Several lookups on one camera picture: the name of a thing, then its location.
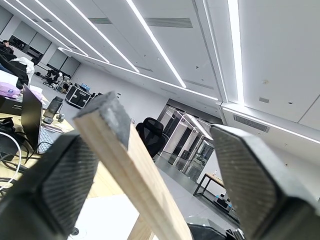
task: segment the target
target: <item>black jacket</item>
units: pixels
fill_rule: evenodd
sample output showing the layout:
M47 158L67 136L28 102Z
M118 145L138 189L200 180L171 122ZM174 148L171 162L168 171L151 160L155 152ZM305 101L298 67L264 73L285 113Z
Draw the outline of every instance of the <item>black jacket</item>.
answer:
M4 44L0 44L0 51L5 52L7 54L14 54L14 51L11 49L11 47L8 47Z

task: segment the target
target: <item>white ceiling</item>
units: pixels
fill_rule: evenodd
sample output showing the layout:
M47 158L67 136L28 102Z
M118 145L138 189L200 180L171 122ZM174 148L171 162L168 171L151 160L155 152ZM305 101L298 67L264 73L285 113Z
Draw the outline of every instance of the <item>white ceiling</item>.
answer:
M234 102L237 88L228 1L208 2L227 95ZM314 104L320 94L320 1L238 2L245 105L320 130L316 120L320 103ZM260 97L269 103L259 101Z
M23 11L28 17L32 19L35 18L32 13L25 10L15 0L10 0L9 2ZM131 66L125 62L65 0L40 0L40 2L90 43L112 64L133 70ZM89 56L102 60L34 0L24 0L23 3L40 17L50 19L52 21L49 23L51 26L56 28L69 40L88 53ZM181 86L125 0L78 0L73 1L73 3L88 18L107 17L110 19L112 24L96 24L96 27L98 27L98 29L106 35L134 65L152 70L151 72L139 68L142 74ZM209 54L205 46L205 40L202 36L193 2L191 0L135 0L134 3L144 18L190 18L193 28L151 26L150 29L181 78L185 80L184 83L188 89L221 99L220 93L217 90L217 81L210 64ZM3 1L0 1L0 4L15 15L20 15ZM37 28L23 16L20 15L20 17L31 27ZM38 22L38 24L48 30L51 34L59 37L44 23ZM40 29L38 29L38 31L44 36L48 36ZM61 39L61 37L59 39L70 46L70 44ZM90 59L84 61L84 58L81 56L73 55L73 57L84 64L90 64L87 61L91 61L92 63L95 62ZM194 101L194 99L190 98L190 94L175 87L158 84L143 76L119 70L112 66L106 65L105 68L112 75L126 81L137 85L142 85L143 83L144 85L142 85L142 87L152 90L153 92L169 96L176 101L188 104L191 107L200 109L209 114L219 116L216 112L216 101L212 99L201 96L195 97L196 101Z
M65 0L40 1L112 64L134 71ZM320 1L238 1L245 105L288 120L288 123L299 123L313 128L314 131L320 131L320 121L318 121L320 117L320 98L318 98L320 94L318 79ZM30 18L35 18L15 0L9 0L9 2ZM184 83L189 90L218 98L219 101L225 101L227 96L229 101L237 102L237 82L227 0L133 0L133 2L144 18L190 18L193 28L151 26L150 29L181 78L185 80ZM50 19L51 26L81 47L89 56L101 60L96 53L34 0L24 0L23 3L40 17ZM180 86L126 0L73 0L73 3L88 18L110 19L112 24L95 26L134 65L152 70L139 68L142 74ZM208 6L210 23L205 14L204 3ZM3 0L0 0L0 5L20 16L23 21L60 46ZM70 46L44 23L39 22L39 24ZM134 72L73 53L67 54L71 54L86 65L106 71L142 88L219 116L216 101L208 97L165 85ZM269 103L259 101L260 97L269 99ZM234 127L253 131L246 129L243 124ZM271 142L274 139L274 145L285 150L289 148L287 145L284 146L284 143L290 142L293 147L289 150L296 155L299 155L299 151L302 150L301 146L305 146L304 149L310 148L310 153L305 153L303 158L310 160L316 158L317 151L314 151L314 148L318 146L317 143L301 143L299 137L287 135L276 129L271 129L265 139Z

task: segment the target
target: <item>keyboard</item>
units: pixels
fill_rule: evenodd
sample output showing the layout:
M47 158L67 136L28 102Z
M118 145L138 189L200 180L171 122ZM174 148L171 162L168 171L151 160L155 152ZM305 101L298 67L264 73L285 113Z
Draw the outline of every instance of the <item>keyboard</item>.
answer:
M48 131L43 128L41 128L40 130L39 143L42 143L38 148L39 154L44 154L50 148L51 144L54 143L51 137L49 136Z

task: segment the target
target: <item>white cloth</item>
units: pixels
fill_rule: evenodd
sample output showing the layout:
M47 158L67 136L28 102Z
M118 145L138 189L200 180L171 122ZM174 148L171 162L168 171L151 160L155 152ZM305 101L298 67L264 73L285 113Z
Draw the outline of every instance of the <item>white cloth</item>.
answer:
M28 58L24 57L24 56L12 59L11 61L16 61L16 62L19 62L19 63L21 63L23 65L26 65L26 74L28 75L29 84L30 84L31 83L31 78L35 73L35 64L32 61L30 61Z

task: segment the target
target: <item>white desk surface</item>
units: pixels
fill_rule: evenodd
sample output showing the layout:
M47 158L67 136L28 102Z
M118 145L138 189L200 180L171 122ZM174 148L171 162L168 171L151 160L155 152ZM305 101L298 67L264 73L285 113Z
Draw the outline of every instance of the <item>white desk surface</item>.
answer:
M79 234L68 240L127 240L138 216L125 194L87 198L75 224Z

